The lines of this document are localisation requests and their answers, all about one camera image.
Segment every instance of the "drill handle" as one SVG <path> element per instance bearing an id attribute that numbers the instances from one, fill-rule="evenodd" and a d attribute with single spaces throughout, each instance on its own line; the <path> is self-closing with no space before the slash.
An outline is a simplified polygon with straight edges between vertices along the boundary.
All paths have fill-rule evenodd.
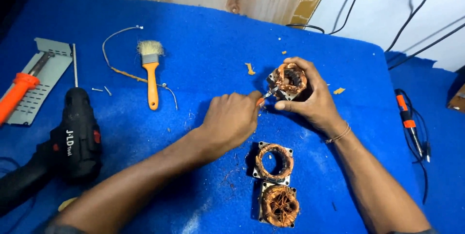
<path id="1" fill-rule="evenodd" d="M 52 176 L 46 160 L 38 152 L 33 154 L 26 165 L 3 176 L 0 179 L 0 217 L 35 195 Z"/>

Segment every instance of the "brush bristles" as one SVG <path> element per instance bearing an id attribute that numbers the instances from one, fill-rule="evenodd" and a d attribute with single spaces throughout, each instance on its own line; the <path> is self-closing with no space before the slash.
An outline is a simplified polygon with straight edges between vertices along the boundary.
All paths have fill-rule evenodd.
<path id="1" fill-rule="evenodd" d="M 150 54 L 163 54 L 163 47 L 161 46 L 161 43 L 155 40 L 139 41 L 137 50 L 142 56 Z"/>

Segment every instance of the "copper winding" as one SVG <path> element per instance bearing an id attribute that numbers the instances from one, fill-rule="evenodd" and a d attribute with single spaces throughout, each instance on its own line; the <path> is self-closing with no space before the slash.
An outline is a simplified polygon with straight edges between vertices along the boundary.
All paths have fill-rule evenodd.
<path id="1" fill-rule="evenodd" d="M 268 152 L 278 153 L 283 159 L 283 169 L 277 175 L 270 174 L 270 172 L 264 168 L 262 159 Z M 257 166 L 259 173 L 264 177 L 264 180 L 282 182 L 285 177 L 291 175 L 292 169 L 294 168 L 294 159 L 289 155 L 286 148 L 281 145 L 271 143 L 260 149 L 257 157 L 255 157 L 255 165 Z"/>
<path id="2" fill-rule="evenodd" d="M 299 86 L 289 84 L 289 80 L 284 75 L 284 70 L 292 69 L 300 78 L 301 82 Z M 280 90 L 284 92 L 290 92 L 299 94 L 307 88 L 307 77 L 302 69 L 300 69 L 295 63 L 283 63 L 276 69 L 276 85 Z"/>
<path id="3" fill-rule="evenodd" d="M 284 185 L 269 187 L 263 193 L 263 218 L 272 225 L 279 227 L 294 227 L 294 221 L 299 213 L 299 202 L 295 198 L 295 189 Z"/>

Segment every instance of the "cordless drill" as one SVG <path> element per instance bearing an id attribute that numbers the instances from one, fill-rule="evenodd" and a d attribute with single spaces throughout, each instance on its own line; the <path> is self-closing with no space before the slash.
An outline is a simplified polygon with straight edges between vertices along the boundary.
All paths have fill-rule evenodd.
<path id="1" fill-rule="evenodd" d="M 0 217 L 15 209 L 56 175 L 69 184 L 94 180 L 100 173 L 100 128 L 82 88 L 71 88 L 65 96 L 61 123 L 50 132 L 50 140 L 38 144 L 26 165 L 0 179 Z"/>

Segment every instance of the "hand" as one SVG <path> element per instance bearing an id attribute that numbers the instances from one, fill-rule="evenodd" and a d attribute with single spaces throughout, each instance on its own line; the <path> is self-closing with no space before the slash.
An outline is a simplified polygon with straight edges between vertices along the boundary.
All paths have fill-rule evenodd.
<path id="1" fill-rule="evenodd" d="M 275 109 L 302 115 L 313 127 L 322 130 L 330 138 L 340 135 L 346 129 L 346 123 L 334 105 L 328 85 L 313 63 L 299 57 L 287 58 L 284 63 L 297 64 L 305 72 L 313 91 L 304 102 L 281 100 L 276 103 Z"/>
<path id="2" fill-rule="evenodd" d="M 215 97 L 210 102 L 203 124 L 199 127 L 206 144 L 208 156 L 215 160 L 241 145 L 257 128 L 261 93 L 253 91 L 248 96 L 233 93 Z"/>

